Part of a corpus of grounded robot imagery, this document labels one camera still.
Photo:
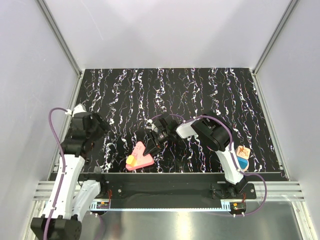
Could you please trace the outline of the aluminium frame post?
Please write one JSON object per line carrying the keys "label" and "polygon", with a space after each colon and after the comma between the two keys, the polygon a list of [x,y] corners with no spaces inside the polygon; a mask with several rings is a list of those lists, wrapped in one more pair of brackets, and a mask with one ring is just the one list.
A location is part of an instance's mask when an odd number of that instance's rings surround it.
{"label": "aluminium frame post", "polygon": [[67,58],[71,68],[75,72],[76,76],[79,78],[82,74],[82,70],[76,62],[70,48],[68,47],[67,42],[65,41],[58,24],[56,23],[53,14],[51,13],[47,3],[45,0],[35,0],[36,4],[38,5],[41,13],[43,14],[44,18],[46,19],[54,37],[56,38],[60,48],[62,49],[65,57]]}
{"label": "aluminium frame post", "polygon": [[295,11],[295,8],[297,7],[299,0],[290,0],[285,11],[283,12],[279,22],[276,25],[276,28],[274,29],[269,41],[267,42],[261,56],[259,57],[255,67],[252,69],[252,73],[254,75],[257,75],[259,70],[261,69],[262,65],[264,64],[265,60],[267,59],[269,53],[271,52],[273,46],[275,45],[277,39],[281,35],[283,29],[285,28],[287,22],[289,21],[291,15]]}

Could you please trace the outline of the yellow plug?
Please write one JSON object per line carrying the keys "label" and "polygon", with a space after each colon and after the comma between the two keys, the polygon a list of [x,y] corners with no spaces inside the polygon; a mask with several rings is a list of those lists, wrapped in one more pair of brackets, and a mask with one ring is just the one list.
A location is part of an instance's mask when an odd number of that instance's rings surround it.
{"label": "yellow plug", "polygon": [[137,159],[134,155],[129,155],[126,159],[126,166],[129,168],[135,167],[137,164]]}

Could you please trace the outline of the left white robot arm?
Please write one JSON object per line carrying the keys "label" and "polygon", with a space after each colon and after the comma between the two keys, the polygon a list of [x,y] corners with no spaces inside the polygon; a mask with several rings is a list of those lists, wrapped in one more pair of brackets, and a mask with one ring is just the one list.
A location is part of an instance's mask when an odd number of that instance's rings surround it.
{"label": "left white robot arm", "polygon": [[87,154],[95,141],[108,131],[108,123],[97,112],[74,113],[68,132],[59,144],[59,169],[50,198],[30,228],[39,240],[78,240],[82,221],[95,197],[103,198],[108,186],[101,179],[85,180],[75,192]]}

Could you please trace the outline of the right aluminium frame post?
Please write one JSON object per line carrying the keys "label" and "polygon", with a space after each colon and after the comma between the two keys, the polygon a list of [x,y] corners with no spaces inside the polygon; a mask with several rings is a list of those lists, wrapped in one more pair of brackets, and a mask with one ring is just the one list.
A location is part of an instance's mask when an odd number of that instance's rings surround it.
{"label": "right aluminium frame post", "polygon": [[283,12],[279,22],[276,25],[276,28],[274,29],[269,41],[267,42],[261,56],[259,57],[255,67],[252,69],[252,73],[254,75],[257,75],[259,70],[261,69],[262,65],[264,64],[265,60],[267,59],[269,53],[271,52],[273,46],[275,45],[277,39],[281,35],[283,29],[285,28],[287,22],[289,21],[291,15],[295,11],[295,8],[297,7],[299,0],[290,0],[285,11]]}

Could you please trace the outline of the pink triangular power socket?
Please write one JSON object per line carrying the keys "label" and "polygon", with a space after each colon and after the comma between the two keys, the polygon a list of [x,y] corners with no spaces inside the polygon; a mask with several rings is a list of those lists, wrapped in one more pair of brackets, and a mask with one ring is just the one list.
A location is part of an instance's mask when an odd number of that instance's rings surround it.
{"label": "pink triangular power socket", "polygon": [[147,156],[143,156],[144,150],[145,150],[145,145],[143,144],[143,142],[138,141],[135,147],[133,148],[132,153],[130,154],[130,155],[134,155],[135,158],[137,159],[136,166],[128,167],[125,165],[128,171],[133,171],[140,168],[148,167],[155,163],[153,157],[150,154],[148,154]]}

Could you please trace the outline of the blue plug adapter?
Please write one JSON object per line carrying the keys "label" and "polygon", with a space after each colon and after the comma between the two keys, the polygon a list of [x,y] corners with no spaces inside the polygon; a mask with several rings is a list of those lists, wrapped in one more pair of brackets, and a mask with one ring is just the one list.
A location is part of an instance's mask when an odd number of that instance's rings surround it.
{"label": "blue plug adapter", "polygon": [[242,157],[237,157],[238,163],[240,168],[243,172],[247,171],[249,168],[249,161],[247,159],[244,159]]}

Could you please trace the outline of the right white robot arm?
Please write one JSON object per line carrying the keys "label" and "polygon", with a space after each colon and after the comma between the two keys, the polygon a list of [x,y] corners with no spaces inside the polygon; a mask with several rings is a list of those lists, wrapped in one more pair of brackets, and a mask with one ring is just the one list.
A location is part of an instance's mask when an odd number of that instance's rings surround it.
{"label": "right white robot arm", "polygon": [[215,152],[224,172],[226,183],[213,189],[212,193],[220,198],[234,199],[248,195],[248,180],[241,169],[234,147],[234,131],[222,117],[208,110],[200,116],[185,120],[182,116],[164,112],[153,117],[149,123],[144,156],[158,155],[165,148],[165,142],[197,136],[202,145]]}

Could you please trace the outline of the pink round power strip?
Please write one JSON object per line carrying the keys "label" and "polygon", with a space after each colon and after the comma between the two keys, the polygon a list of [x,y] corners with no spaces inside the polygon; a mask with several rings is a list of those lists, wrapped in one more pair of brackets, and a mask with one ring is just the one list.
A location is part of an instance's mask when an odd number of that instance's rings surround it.
{"label": "pink round power strip", "polygon": [[249,162],[239,162],[239,167],[242,172],[246,172],[249,169]]}

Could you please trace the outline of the left aluminium frame post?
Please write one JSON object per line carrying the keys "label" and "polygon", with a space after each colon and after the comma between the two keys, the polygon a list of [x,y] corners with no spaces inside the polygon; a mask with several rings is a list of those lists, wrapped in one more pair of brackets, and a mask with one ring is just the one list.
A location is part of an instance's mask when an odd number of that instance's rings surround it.
{"label": "left aluminium frame post", "polygon": [[38,5],[41,13],[43,14],[44,18],[46,19],[54,37],[56,38],[60,48],[62,49],[65,57],[67,58],[71,68],[75,72],[76,76],[79,78],[82,74],[82,70],[76,62],[70,48],[68,47],[67,42],[65,41],[58,24],[56,23],[53,14],[51,13],[47,3],[45,0],[35,0],[36,4]]}

